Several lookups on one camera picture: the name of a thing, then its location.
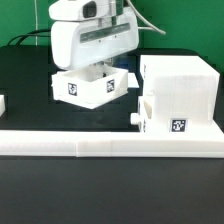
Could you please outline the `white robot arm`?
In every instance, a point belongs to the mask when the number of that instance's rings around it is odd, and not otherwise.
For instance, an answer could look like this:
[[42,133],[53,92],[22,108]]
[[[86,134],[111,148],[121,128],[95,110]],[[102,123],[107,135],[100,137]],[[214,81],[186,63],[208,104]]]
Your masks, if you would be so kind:
[[51,46],[55,64],[77,70],[134,50],[137,19],[118,0],[57,0],[49,7],[54,23]]

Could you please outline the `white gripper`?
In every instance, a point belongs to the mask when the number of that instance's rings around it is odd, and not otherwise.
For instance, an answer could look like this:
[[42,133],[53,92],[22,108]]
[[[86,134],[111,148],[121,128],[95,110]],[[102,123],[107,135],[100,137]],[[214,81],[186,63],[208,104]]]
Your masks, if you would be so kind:
[[134,14],[124,13],[116,22],[55,22],[51,29],[55,64],[63,70],[77,70],[136,49],[139,37]]

